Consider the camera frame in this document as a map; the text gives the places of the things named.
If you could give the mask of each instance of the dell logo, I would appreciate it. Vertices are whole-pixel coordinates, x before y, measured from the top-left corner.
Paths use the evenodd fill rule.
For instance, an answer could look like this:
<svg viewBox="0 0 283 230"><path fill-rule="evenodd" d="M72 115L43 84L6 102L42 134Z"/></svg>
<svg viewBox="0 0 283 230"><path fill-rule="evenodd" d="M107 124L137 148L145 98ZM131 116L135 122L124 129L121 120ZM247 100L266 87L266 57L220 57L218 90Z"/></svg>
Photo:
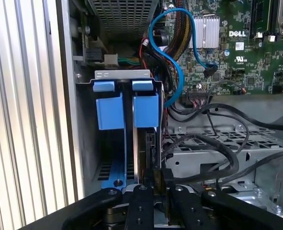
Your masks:
<svg viewBox="0 0 283 230"><path fill-rule="evenodd" d="M244 31L229 31L228 35L230 37L246 37L246 33Z"/></svg>

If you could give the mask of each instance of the green circuit board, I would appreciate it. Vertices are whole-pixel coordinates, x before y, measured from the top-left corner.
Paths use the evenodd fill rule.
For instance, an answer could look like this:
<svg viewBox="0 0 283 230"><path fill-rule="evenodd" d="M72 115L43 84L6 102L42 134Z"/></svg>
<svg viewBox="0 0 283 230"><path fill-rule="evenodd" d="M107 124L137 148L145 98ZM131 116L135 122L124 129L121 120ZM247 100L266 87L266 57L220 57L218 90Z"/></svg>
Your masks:
<svg viewBox="0 0 283 230"><path fill-rule="evenodd" d="M169 1L165 4L172 7ZM207 91L224 79L242 85L247 89L247 94L283 93L283 36L278 35L277 28L274 42L268 41L265 34L261 39L251 38L252 0L188 0L188 4L194 17L214 15L220 18L219 47L198 49L204 60L218 65L218 71L206 79L204 69L196 62L192 49L188 48L178 60L185 76L183 93L196 90L197 85L202 86L197 90ZM267 29L268 17L265 14L263 22L257 19L260 21L258 30ZM174 21L175 15L166 18L169 40L172 39ZM234 95L234 91L231 85L222 85L215 93Z"/></svg>

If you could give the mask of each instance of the red wire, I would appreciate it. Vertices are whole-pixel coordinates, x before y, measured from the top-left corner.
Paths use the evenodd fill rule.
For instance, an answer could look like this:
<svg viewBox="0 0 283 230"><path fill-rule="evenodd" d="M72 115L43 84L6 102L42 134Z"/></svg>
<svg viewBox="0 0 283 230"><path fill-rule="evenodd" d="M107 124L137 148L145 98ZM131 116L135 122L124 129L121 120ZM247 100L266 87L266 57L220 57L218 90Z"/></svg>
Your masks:
<svg viewBox="0 0 283 230"><path fill-rule="evenodd" d="M139 58L142 60L142 63L143 63L143 65L144 65L145 69L148 69L148 68L147 68L147 65L146 65L146 62L142 59L142 55L141 55L142 43L143 43L143 41L146 40L146 39L147 39L146 37L144 37L143 39L141 39L141 44L140 44L140 47L139 47Z"/></svg>

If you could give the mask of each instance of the black mounting arm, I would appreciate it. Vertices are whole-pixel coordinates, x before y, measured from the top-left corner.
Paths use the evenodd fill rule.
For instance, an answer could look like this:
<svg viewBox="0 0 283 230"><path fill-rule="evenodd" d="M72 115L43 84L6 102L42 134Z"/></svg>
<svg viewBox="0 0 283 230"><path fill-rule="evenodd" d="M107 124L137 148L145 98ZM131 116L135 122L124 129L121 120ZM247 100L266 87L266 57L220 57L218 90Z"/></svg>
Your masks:
<svg viewBox="0 0 283 230"><path fill-rule="evenodd" d="M205 190L200 197L191 188L176 185L169 169L144 174L145 184L128 186L124 195L114 188L102 189L21 229L153 230L157 229L154 203L160 197L169 228L283 230L283 218L219 190ZM218 216L218 222L213 222L210 212Z"/></svg>

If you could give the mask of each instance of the blue cable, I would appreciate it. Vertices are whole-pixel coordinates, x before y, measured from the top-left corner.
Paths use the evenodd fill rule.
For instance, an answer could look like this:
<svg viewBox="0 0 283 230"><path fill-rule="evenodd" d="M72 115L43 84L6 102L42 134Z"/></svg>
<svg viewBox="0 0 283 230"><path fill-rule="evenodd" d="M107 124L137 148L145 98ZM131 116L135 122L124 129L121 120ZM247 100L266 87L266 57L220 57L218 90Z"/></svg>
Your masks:
<svg viewBox="0 0 283 230"><path fill-rule="evenodd" d="M158 17L156 17L153 22L151 23L151 26L149 28L149 41L152 45L152 47L156 50L156 52L158 52L159 54L161 54L162 56L164 56L166 59L168 59L176 68L176 71L179 75L179 85L178 88L176 89L175 93L173 94L173 96L165 102L164 107L170 107L173 103L176 102L176 100L180 97L181 92L183 90L184 87L184 73L182 71L182 69L180 68L180 66L178 65L178 63L171 58L168 54L162 52L158 46L155 44L154 42L154 38L153 38L153 31L154 31L154 26L157 23L158 20L160 20L162 17L164 17L165 15L167 15L168 13L171 12L176 12L176 11L180 11L183 12L185 14L187 14L190 18L190 21L192 23L192 45L193 45L193 54L195 56L195 59L197 60L198 63L200 63L205 69L207 68L207 66L200 60L199 56L198 56L198 52L197 52L197 46L196 46L196 32L195 32L195 23L194 23L194 19L193 16L191 15L191 13L183 8L174 8L168 11L163 12L162 14L160 14Z"/></svg>

